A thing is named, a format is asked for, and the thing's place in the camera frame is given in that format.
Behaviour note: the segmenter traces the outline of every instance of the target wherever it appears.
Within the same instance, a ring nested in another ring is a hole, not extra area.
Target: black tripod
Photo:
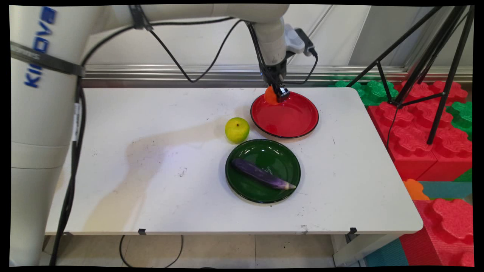
[[[381,76],[381,80],[385,91],[387,93],[388,103],[396,105],[396,110],[402,108],[404,106],[422,102],[425,100],[429,100],[432,98],[440,97],[439,107],[437,108],[437,112],[435,114],[434,122],[432,124],[432,129],[430,130],[430,134],[427,139],[427,144],[431,145],[434,141],[435,133],[437,131],[437,127],[440,122],[440,118],[444,111],[445,102],[447,101],[447,97],[449,96],[449,91],[451,89],[452,82],[454,80],[455,72],[457,70],[457,66],[459,65],[460,58],[462,56],[462,52],[464,51],[464,46],[466,45],[467,37],[469,36],[470,27],[472,25],[472,21],[474,19],[474,6],[469,7],[469,11],[467,14],[462,18],[464,20],[467,17],[466,23],[464,25],[464,29],[462,30],[462,34],[460,36],[459,44],[457,45],[457,49],[455,51],[454,59],[452,60],[452,64],[450,67],[449,74],[447,76],[447,80],[445,81],[445,87],[443,92],[437,93],[434,95],[430,95],[424,98],[416,99],[410,102],[403,103],[405,98],[407,97],[409,91],[412,89],[413,84],[418,80],[418,84],[420,84],[423,79],[425,78],[426,74],[430,70],[430,67],[434,63],[434,60],[437,58],[439,52],[445,46],[447,41],[450,39],[452,34],[454,33],[457,26],[462,22],[460,22],[459,18],[464,13],[464,10],[467,6],[455,6],[450,14],[448,15],[447,19],[440,27],[439,31],[435,35],[434,39],[425,50],[422,58],[415,66],[415,70],[410,74],[406,84],[403,86],[402,90],[398,94],[398,96],[392,100],[390,96],[390,90],[387,86],[387,81],[385,80],[385,75],[383,74],[383,69],[381,67],[380,61],[384,59],[391,51],[393,51],[397,46],[399,46],[405,39],[407,39],[414,31],[416,31],[422,24],[424,24],[432,15],[434,15],[441,7],[433,8],[429,13],[427,13],[420,21],[418,21],[413,27],[411,27],[402,37],[400,37],[392,46],[390,46],[383,54],[381,54],[374,62],[372,62],[366,69],[361,72],[354,80],[352,80],[346,87],[351,87],[355,84],[360,78],[362,78],[368,71],[370,71],[375,65],[378,67],[378,71]]]

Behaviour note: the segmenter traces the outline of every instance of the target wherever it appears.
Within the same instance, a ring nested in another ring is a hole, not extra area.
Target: green plate
[[[272,140],[246,141],[234,148],[225,162],[228,184],[245,199],[257,203],[274,203],[290,196],[294,190],[277,190],[265,186],[235,169],[230,164],[234,158],[247,160],[280,179],[299,185],[301,167],[291,150]]]

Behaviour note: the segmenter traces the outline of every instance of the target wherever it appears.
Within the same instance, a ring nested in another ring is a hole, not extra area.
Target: tiled floor
[[[64,236],[57,265],[125,266],[121,236]],[[54,237],[41,258],[47,265]],[[180,251],[180,235],[126,236],[125,260],[134,267],[164,267]],[[329,235],[184,235],[183,250],[172,268],[334,267]]]

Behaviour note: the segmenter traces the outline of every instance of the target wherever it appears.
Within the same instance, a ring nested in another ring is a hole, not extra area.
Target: red plate
[[[250,116],[262,131],[280,138],[304,136],[313,131],[319,121],[316,106],[295,92],[278,105],[270,105],[264,95],[259,96],[252,103]]]

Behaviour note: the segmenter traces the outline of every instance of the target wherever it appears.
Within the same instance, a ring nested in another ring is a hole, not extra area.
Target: white table
[[[74,206],[65,229],[74,235],[332,234],[337,266],[349,265],[423,227],[357,92],[291,88],[319,110],[310,134],[280,139],[250,118],[263,88],[86,89],[87,123]],[[287,199],[257,204],[236,195],[225,161],[228,119],[250,124],[248,139],[291,149],[301,182]],[[54,235],[70,173],[60,174],[46,227]]]

